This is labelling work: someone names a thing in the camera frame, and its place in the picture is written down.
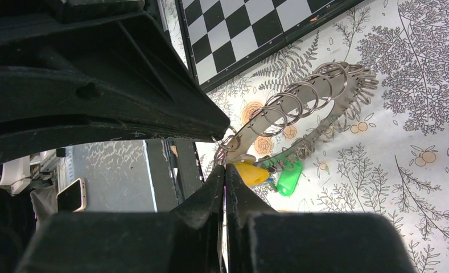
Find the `metal coil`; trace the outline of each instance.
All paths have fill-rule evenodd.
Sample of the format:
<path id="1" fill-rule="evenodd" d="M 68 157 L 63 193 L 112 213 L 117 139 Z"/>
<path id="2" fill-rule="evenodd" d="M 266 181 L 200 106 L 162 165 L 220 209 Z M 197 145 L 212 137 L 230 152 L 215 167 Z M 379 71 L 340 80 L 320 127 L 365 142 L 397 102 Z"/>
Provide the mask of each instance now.
<path id="1" fill-rule="evenodd" d="M 331 81 L 337 81 L 337 78 L 342 76 L 343 83 L 339 85 L 337 89 L 340 89 L 335 95 L 333 95 L 333 84 Z M 377 89 L 378 80 L 375 79 L 375 74 L 373 74 L 369 69 L 364 68 L 359 64 L 348 64 L 345 62 L 338 63 L 325 63 L 318 66 L 315 71 L 306 76 L 303 80 L 295 82 L 289 85 L 282 93 L 278 93 L 270 97 L 265 105 L 256 110 L 251 114 L 250 121 L 240 130 L 236 131 L 231 127 L 233 131 L 232 135 L 226 137 L 223 141 L 213 140 L 218 145 L 214 156 L 214 165 L 216 164 L 229 164 L 234 162 L 239 162 L 243 160 L 243 156 L 246 156 L 246 152 L 243 152 L 242 143 L 246 141 L 246 136 L 249 137 L 249 132 L 252 131 L 257 136 L 263 137 L 273 137 L 282 133 L 286 126 L 297 123 L 300 119 L 310 116 L 314 111 L 320 110 L 327 106 L 332 100 L 335 101 L 333 108 L 337 107 L 337 101 L 339 105 L 346 107 L 343 109 L 340 115 L 329 115 L 325 120 L 323 125 L 319 125 L 314 132 L 304 135 L 301 138 L 293 141 L 289 148 L 283 148 L 279 156 L 266 157 L 265 160 L 260 160 L 258 166 L 263 168 L 275 168 L 278 171 L 283 169 L 293 168 L 296 162 L 299 162 L 309 155 L 311 155 L 315 150 L 316 142 L 329 142 L 329 139 L 333 138 L 334 133 L 342 133 L 347 129 L 349 119 L 355 119 L 356 114 L 361 113 L 361 105 L 369 105 L 372 102 L 371 97 L 374 96 L 370 90 Z M 353 80 L 353 87 L 347 88 L 350 85 L 350 80 Z M 321 97 L 321 93 L 316 88 L 315 85 L 319 81 L 325 81 L 326 86 L 329 88 L 329 92 L 326 92 L 325 97 Z M 307 103 L 303 103 L 300 96 L 303 96 L 300 92 L 311 92 L 314 95 L 314 104 L 311 108 L 308 108 Z M 284 109 L 283 102 L 285 98 L 289 98 L 288 102 L 294 101 L 295 107 L 286 105 L 288 110 Z M 291 114 L 291 111 L 297 111 L 296 114 Z M 275 112 L 274 118 L 278 118 L 276 121 L 283 119 L 282 123 L 276 123 L 276 121 L 271 120 L 268 115 L 271 112 Z M 263 122 L 264 118 L 267 125 L 277 127 L 278 130 L 274 132 L 260 132 L 254 128 L 255 123 L 258 121 Z M 326 136 L 327 139 L 320 138 L 324 131 L 331 130 L 332 136 Z M 229 159 L 227 156 L 229 153 L 234 154 L 234 158 Z"/>

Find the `floral tablecloth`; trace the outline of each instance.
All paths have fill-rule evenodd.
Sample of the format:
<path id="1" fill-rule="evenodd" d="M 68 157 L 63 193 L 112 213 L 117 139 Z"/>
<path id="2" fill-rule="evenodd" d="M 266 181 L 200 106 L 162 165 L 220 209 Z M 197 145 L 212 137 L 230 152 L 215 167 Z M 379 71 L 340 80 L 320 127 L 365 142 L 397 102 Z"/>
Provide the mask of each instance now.
<path id="1" fill-rule="evenodd" d="M 166 14 L 184 58 L 173 0 Z M 449 272 L 449 0 L 364 1 L 209 96 L 240 128 L 267 98 L 329 61 L 376 72 L 373 102 L 349 130 L 317 146 L 290 197 L 268 185 L 253 190 L 280 211 L 383 215 L 418 272 Z M 249 153 L 260 158 L 289 147 L 329 110 L 259 137 Z M 208 174 L 216 145 L 197 146 Z"/>

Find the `chessboard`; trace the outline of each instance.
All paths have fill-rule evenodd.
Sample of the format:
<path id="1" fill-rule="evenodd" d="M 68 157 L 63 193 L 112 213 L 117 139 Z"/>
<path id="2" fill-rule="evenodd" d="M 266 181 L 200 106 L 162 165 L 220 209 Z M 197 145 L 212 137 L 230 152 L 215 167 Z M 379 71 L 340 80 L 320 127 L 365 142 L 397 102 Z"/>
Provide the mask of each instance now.
<path id="1" fill-rule="evenodd" d="M 189 69 L 208 92 L 363 0 L 177 0 Z"/>

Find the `green key tag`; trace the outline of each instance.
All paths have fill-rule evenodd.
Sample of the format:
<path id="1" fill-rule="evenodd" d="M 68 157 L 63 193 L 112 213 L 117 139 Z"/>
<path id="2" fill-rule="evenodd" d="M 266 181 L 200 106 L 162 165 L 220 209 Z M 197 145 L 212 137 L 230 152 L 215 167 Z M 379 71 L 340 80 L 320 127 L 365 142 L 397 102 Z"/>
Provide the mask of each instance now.
<path id="1" fill-rule="evenodd" d="M 284 163 L 286 167 L 291 168 L 291 163 L 286 161 Z M 299 176 L 303 169 L 301 162 L 296 162 L 292 169 L 284 169 L 279 176 L 276 188 L 282 196 L 290 196 L 295 191 L 298 184 Z"/>

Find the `yellow key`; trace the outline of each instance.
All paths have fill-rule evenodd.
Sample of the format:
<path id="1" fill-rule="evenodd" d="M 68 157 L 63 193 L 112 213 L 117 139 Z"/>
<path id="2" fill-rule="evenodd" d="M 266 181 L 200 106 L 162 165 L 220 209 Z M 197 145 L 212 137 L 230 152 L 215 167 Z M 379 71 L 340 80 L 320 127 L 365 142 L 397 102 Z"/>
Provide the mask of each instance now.
<path id="1" fill-rule="evenodd" d="M 255 167 L 246 163 L 235 163 L 244 184 L 248 187 L 256 186 L 268 179 L 269 172 L 265 169 Z"/>

